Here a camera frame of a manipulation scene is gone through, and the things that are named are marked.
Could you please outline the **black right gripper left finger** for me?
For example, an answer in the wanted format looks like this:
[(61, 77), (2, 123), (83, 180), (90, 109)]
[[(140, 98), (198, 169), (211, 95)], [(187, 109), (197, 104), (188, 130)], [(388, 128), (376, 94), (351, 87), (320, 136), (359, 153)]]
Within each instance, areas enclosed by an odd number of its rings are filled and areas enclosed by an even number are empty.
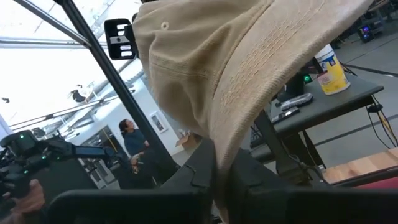
[(49, 224), (212, 224), (215, 147), (202, 140), (161, 187), (70, 190), (49, 206)]

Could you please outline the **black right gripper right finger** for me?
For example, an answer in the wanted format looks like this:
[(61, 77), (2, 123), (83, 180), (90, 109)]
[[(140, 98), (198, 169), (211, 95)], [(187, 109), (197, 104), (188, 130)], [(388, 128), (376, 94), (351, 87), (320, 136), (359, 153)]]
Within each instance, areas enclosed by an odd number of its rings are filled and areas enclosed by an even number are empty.
[[(359, 185), (391, 177), (398, 172)], [(239, 150), (228, 180), (229, 224), (398, 224), (398, 189), (356, 187), (296, 186)]]

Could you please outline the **beige baseball cap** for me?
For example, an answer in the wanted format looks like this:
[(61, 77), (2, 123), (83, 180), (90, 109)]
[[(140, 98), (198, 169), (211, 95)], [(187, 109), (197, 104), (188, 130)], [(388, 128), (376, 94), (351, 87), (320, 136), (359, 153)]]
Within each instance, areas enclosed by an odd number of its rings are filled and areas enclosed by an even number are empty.
[(271, 98), (373, 0), (156, 0), (132, 24), (159, 106), (210, 138), (215, 203), (229, 224), (224, 188), (244, 136)]

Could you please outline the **person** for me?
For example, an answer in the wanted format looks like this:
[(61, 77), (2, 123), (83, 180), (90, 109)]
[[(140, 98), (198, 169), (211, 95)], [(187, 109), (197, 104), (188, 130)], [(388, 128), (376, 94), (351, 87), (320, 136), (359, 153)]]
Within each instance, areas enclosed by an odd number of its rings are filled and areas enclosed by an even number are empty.
[(157, 169), (155, 157), (149, 149), (149, 143), (141, 130), (136, 128), (131, 120), (123, 119), (120, 121), (119, 130), (128, 152), (127, 158), (132, 169), (134, 188), (154, 188)]

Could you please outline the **pink plastic bin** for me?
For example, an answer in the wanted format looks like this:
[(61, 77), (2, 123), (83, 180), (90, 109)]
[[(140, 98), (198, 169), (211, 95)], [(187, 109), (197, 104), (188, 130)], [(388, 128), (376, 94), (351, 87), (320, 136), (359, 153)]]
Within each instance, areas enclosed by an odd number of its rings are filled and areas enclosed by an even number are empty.
[(359, 185), (357, 189), (398, 189), (398, 177), (372, 182), (370, 184)]

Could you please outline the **cardboard box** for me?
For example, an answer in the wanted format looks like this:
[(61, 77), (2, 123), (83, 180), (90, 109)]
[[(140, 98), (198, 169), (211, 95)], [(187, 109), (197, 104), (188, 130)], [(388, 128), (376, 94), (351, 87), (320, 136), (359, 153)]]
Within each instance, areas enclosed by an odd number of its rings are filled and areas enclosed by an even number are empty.
[(182, 146), (185, 150), (196, 149), (201, 143), (202, 137), (196, 133), (189, 133), (180, 138), (175, 146)]

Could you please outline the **black keyboard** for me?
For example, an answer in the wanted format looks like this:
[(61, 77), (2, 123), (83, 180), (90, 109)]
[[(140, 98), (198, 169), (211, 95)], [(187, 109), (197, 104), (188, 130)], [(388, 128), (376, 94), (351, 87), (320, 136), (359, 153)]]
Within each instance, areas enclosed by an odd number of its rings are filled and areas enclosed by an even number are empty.
[(255, 147), (258, 147), (265, 143), (266, 142), (265, 142), (260, 130), (258, 129), (258, 127), (255, 124), (253, 124), (251, 126), (250, 147), (255, 148)]

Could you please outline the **black smartphone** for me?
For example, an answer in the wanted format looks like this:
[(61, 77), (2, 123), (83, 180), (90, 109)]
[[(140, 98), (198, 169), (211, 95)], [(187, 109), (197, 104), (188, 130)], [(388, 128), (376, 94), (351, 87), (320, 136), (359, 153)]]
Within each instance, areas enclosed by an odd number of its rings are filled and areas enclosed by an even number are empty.
[(279, 122), (286, 120), (287, 118), (289, 118), (299, 112), (300, 112), (300, 109), (298, 107), (290, 108), (289, 110), (283, 111), (283, 112), (279, 113), (277, 116), (273, 117), (271, 119), (271, 123), (272, 124), (279, 123)]

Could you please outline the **black office desk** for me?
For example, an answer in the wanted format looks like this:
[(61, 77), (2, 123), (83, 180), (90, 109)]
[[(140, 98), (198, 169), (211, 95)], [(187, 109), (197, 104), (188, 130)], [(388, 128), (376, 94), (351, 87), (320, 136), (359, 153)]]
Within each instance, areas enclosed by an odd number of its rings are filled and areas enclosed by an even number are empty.
[(349, 75), (348, 80), (351, 86), (334, 95), (325, 95), (318, 83), (309, 83), (304, 90), (313, 95), (312, 102), (301, 106), (298, 113), (274, 125), (277, 136), (283, 142), (293, 137), (292, 142), (297, 143), (298, 147), (292, 151), (301, 161), (310, 165), (325, 166), (310, 138), (307, 139), (309, 148), (303, 146), (300, 132), (308, 136), (306, 130), (309, 128), (373, 104), (372, 96), (384, 89), (382, 85), (353, 75)]

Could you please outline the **grey handheld device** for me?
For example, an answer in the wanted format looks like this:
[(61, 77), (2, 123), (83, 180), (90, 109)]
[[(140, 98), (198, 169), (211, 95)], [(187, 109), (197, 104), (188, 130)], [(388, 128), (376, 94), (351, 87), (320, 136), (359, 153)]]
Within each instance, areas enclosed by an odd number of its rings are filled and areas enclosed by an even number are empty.
[(293, 107), (300, 107), (302, 105), (311, 103), (312, 100), (313, 100), (313, 95), (311, 93), (306, 93), (300, 96), (296, 96), (295, 98), (291, 98), (287, 101), (284, 101), (283, 103), (281, 103), (280, 108), (282, 111), (286, 111)]

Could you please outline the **person's hand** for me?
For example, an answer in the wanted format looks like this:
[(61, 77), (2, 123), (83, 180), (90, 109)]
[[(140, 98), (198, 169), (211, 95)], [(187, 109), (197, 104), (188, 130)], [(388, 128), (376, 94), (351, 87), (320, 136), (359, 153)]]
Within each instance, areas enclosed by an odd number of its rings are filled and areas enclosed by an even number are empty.
[(24, 214), (39, 211), (44, 203), (44, 191), (37, 179), (33, 179), (29, 184), (30, 191), (23, 198), (12, 199), (15, 206), (11, 213), (5, 218), (0, 218), (0, 224), (26, 224)]

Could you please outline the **black device green light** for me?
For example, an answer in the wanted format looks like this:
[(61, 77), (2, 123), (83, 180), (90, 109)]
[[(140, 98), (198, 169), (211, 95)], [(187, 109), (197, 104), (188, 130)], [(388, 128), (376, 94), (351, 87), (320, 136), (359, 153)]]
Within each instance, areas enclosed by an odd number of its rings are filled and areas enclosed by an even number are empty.
[(304, 94), (304, 86), (312, 82), (309, 73), (296, 73), (278, 92), (276, 98), (280, 102), (287, 101)]

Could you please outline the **yellow white wipes canister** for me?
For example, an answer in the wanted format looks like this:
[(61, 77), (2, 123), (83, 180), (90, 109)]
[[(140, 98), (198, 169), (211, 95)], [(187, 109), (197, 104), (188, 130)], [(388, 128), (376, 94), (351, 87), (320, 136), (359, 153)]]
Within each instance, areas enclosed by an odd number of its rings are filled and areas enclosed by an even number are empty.
[(334, 95), (350, 87), (351, 83), (330, 44), (322, 48), (315, 58), (322, 68), (322, 72), (317, 75), (317, 80), (324, 94)]

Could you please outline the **computer tower coloured lights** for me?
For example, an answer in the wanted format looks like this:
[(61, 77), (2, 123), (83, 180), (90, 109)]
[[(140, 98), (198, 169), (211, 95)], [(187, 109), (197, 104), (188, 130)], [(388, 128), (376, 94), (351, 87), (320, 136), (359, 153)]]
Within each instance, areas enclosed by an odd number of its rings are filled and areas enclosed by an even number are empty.
[(371, 27), (369, 25), (361, 26), (357, 29), (357, 34), (362, 43), (368, 43), (374, 39)]

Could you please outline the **framed wall picture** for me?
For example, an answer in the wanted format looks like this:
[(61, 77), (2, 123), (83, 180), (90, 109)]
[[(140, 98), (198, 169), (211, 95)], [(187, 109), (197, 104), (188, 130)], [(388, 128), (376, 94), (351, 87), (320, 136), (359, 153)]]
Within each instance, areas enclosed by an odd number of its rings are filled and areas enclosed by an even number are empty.
[(150, 115), (150, 120), (152, 121), (152, 123), (154, 124), (156, 130), (159, 133), (164, 133), (165, 131), (168, 130), (168, 128), (166, 127), (166, 125), (162, 121), (162, 118), (160, 117), (160, 115), (159, 115), (159, 113), (157, 111), (153, 112)]

